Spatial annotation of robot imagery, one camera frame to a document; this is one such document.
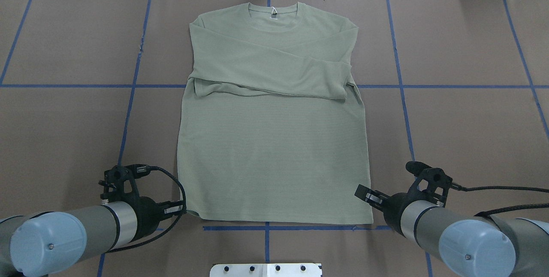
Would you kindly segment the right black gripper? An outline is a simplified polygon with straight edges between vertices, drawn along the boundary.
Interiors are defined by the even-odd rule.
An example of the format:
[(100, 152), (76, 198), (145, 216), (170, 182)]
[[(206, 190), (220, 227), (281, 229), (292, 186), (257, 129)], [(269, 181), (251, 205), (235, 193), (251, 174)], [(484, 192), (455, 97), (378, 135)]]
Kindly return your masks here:
[(377, 190), (358, 184), (355, 197), (369, 205), (380, 205), (384, 220), (396, 232), (402, 232), (401, 217), (405, 208), (415, 201), (427, 201), (433, 205), (439, 202), (444, 207), (453, 178), (441, 168), (433, 168), (419, 161), (409, 161), (406, 170), (416, 178), (406, 193), (386, 196)]

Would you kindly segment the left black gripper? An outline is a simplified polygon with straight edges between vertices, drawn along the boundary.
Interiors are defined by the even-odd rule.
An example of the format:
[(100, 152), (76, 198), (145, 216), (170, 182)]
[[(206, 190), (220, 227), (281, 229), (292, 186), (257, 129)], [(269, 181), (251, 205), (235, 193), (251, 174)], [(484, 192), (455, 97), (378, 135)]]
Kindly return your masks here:
[(185, 201), (155, 202), (140, 195), (136, 180), (159, 169), (158, 166), (146, 164), (114, 166), (106, 170), (104, 179), (99, 181), (99, 185), (103, 187), (100, 195), (102, 200), (108, 200), (109, 203), (125, 202), (134, 210), (137, 219), (136, 237), (149, 236), (155, 232), (161, 221), (187, 212)]

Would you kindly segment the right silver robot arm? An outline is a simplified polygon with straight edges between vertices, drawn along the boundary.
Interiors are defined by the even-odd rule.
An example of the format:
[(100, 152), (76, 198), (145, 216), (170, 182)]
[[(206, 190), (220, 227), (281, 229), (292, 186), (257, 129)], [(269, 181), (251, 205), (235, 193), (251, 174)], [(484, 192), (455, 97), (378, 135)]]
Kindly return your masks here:
[(446, 207), (451, 189), (474, 188), (453, 182), (442, 169), (409, 161), (415, 179), (405, 193), (387, 195), (359, 185), (355, 197), (383, 213), (386, 224), (441, 260), (461, 277), (546, 277), (548, 223), (500, 218), (500, 213), (547, 208), (547, 203), (514, 205), (467, 217)]

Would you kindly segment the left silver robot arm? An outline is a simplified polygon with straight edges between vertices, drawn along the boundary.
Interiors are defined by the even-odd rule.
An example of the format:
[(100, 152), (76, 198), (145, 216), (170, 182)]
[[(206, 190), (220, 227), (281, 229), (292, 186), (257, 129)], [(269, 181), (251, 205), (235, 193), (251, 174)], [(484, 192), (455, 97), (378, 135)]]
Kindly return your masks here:
[[(156, 202), (136, 181), (164, 173), (180, 200)], [(1, 220), (3, 277), (47, 277), (100, 254), (138, 248), (165, 236), (186, 214), (186, 193), (166, 169), (147, 164), (114, 166), (99, 181), (101, 204), (67, 212), (38, 212)]]

